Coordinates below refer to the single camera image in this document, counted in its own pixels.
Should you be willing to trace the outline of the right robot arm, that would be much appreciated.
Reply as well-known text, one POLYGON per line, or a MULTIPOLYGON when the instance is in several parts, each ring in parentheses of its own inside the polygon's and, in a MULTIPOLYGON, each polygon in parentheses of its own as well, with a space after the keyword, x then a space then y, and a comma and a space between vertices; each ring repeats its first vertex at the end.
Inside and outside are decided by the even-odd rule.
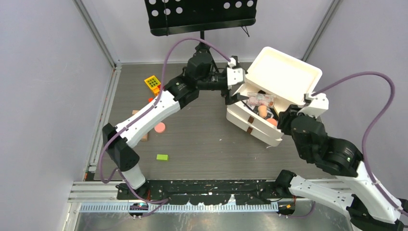
POLYGON ((292 137, 301 159, 342 180, 350 188, 350 192, 341 192, 282 170, 273 184, 277 196, 311 199, 341 213, 355 229, 362 231, 407 228, 400 220, 408 210, 407 200, 395 197, 386 200, 388 193, 377 189, 371 181, 363 154, 353 143, 328 136, 321 122, 302 113, 294 104, 279 113, 277 127, 292 137))

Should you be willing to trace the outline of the wooden knob figure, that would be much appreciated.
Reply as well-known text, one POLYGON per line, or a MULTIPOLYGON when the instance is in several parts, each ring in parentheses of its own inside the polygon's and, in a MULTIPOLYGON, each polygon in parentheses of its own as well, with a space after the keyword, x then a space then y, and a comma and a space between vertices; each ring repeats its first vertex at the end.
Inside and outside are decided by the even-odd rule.
POLYGON ((265 105, 260 105, 258 106, 257 109, 258 109, 258 115, 261 118, 265 119, 268 115, 268 108, 265 105))

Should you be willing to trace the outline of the clear false lashes pack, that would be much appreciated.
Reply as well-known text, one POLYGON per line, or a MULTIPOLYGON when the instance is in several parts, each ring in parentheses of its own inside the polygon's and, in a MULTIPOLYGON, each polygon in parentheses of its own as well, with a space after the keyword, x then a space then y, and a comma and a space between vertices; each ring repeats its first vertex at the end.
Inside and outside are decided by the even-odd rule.
POLYGON ((248 93, 248 99, 246 100, 246 104, 250 106, 266 106, 266 107, 273 107, 275 96, 262 94, 262 93, 248 93))

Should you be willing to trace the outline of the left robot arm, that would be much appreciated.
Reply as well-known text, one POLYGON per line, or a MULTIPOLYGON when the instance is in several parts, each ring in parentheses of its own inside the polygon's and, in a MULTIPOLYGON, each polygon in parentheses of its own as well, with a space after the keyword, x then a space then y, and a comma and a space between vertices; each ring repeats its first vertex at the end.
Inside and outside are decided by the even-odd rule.
POLYGON ((245 82, 246 73, 237 56, 232 56, 226 68, 217 72, 212 55, 198 52, 188 60, 182 73, 169 80, 159 95, 145 107, 115 126, 107 123, 102 128, 103 149, 128 182, 129 193, 134 198, 142 199, 148 191, 139 166, 140 157, 134 151, 142 137, 165 118, 196 100, 202 90, 220 91, 226 105, 246 100, 246 96, 231 93, 233 86, 245 82))

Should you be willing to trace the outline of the white drawer organizer box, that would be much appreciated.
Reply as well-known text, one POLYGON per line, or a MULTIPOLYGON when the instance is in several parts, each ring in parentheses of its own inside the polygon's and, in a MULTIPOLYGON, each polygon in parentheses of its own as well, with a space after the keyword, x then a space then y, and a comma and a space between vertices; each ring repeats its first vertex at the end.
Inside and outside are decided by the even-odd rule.
POLYGON ((275 96, 275 108, 285 111, 290 104, 303 106, 304 95, 314 91, 322 71, 272 47, 264 47, 247 70, 241 95, 262 90, 275 96))

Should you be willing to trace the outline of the white drawer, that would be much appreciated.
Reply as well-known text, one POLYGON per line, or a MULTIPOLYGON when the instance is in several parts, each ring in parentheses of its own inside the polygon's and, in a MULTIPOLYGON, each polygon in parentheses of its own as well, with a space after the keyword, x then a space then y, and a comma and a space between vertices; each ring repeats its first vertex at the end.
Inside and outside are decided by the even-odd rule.
POLYGON ((259 139, 260 141, 268 144, 269 146, 276 147, 282 142, 282 138, 277 135, 268 135, 258 128, 249 125, 238 117, 234 117, 232 114, 227 114, 227 120, 240 129, 242 129, 247 134, 259 139))
POLYGON ((247 122, 249 125, 260 129, 268 135, 277 135, 278 137, 283 136, 283 133, 277 129, 276 126, 273 126, 265 119, 262 119, 260 116, 250 111, 244 106, 243 102, 228 105, 226 115, 227 114, 232 114, 234 117, 240 118, 244 122, 247 122))

